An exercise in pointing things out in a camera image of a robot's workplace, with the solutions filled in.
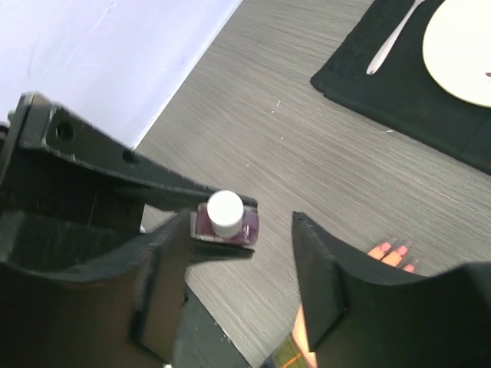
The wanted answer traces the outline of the silver fork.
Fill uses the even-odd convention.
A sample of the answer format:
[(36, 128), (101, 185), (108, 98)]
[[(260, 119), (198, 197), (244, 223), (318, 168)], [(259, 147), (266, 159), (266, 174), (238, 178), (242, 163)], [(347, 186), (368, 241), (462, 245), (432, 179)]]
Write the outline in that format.
[(402, 18), (397, 27), (391, 32), (391, 34), (381, 45), (377, 53), (373, 56), (371, 62), (367, 66), (366, 75), (373, 75), (378, 72), (382, 64), (385, 62), (387, 56), (389, 55), (392, 47), (395, 45), (397, 39), (399, 38), (400, 33), (403, 31), (406, 23), (409, 21), (411, 15), (422, 3), (424, 3), (424, 0), (414, 0), (406, 15)]

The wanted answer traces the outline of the pink cream plate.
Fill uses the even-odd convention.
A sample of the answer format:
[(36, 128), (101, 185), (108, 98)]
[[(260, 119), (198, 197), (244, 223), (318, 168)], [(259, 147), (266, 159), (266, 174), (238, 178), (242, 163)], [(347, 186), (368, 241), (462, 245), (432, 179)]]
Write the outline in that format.
[(446, 0), (423, 35), (423, 62), (448, 94), (490, 107), (490, 1)]

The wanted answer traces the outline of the mannequin hand with painted nails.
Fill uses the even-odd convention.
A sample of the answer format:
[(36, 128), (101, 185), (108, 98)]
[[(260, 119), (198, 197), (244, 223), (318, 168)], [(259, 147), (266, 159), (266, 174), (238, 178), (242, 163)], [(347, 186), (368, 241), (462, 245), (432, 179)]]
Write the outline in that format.
[[(410, 247), (412, 246), (412, 241), (406, 241), (401, 245), (397, 245), (393, 240), (389, 239), (372, 248), (367, 254), (386, 265), (398, 267), (406, 258)], [(305, 316), (302, 305), (298, 309), (291, 336), (297, 348), (299, 348), (307, 367), (317, 367), (316, 354), (310, 351), (308, 345)]]

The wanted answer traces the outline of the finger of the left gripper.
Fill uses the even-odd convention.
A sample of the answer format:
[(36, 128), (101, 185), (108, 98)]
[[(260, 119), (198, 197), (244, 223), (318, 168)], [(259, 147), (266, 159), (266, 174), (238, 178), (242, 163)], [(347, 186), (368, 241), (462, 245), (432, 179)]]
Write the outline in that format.
[(189, 263), (198, 265), (214, 261), (239, 261), (252, 258), (255, 251), (241, 245), (231, 245), (222, 242), (213, 242), (191, 238), (192, 254)]
[(191, 209), (219, 189), (129, 149), (57, 104), (31, 103), (20, 144), (99, 173), (115, 191), (163, 211)]

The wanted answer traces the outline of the purple nail polish bottle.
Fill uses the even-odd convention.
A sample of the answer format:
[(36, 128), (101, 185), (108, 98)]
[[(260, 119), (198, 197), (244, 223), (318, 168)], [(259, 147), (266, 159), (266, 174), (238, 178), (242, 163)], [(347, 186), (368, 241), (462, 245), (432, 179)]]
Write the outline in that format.
[(203, 242), (252, 247), (259, 237), (259, 213), (236, 193), (220, 190), (198, 205), (191, 229)]

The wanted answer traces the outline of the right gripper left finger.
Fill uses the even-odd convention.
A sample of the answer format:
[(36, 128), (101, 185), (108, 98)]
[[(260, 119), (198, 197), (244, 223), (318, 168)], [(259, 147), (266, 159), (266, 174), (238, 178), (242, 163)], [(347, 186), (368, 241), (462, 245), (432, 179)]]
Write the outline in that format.
[(162, 367), (173, 357), (190, 213), (124, 233), (1, 216), (3, 367)]

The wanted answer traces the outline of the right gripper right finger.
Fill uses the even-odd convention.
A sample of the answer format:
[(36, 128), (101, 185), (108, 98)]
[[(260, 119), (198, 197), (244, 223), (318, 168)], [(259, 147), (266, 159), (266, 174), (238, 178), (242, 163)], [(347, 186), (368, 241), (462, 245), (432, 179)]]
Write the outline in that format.
[(321, 367), (488, 367), (490, 266), (430, 277), (383, 264), (292, 215), (309, 344)]

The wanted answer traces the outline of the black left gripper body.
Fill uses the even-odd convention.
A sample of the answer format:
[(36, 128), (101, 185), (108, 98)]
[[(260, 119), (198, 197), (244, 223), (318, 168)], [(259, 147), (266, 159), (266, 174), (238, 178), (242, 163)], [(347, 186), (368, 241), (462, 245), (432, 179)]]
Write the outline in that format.
[(145, 204), (117, 193), (131, 150), (40, 93), (22, 94), (1, 126), (1, 207), (123, 232)]

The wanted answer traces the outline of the yellow plaid sleeve forearm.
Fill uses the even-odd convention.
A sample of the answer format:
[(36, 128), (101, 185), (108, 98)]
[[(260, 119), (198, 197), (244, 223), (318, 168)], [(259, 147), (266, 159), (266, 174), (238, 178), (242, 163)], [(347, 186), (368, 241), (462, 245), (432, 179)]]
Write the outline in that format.
[(309, 368), (291, 334), (264, 360), (260, 368)]

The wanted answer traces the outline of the black placemat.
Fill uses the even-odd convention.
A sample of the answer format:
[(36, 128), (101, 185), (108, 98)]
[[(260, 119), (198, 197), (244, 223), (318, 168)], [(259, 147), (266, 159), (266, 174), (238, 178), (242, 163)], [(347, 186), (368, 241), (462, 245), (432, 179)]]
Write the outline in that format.
[(423, 64), (423, 32), (439, 1), (419, 6), (378, 72), (366, 73), (411, 4), (373, 2), (310, 83), (329, 100), (489, 173), (489, 109), (445, 92)]

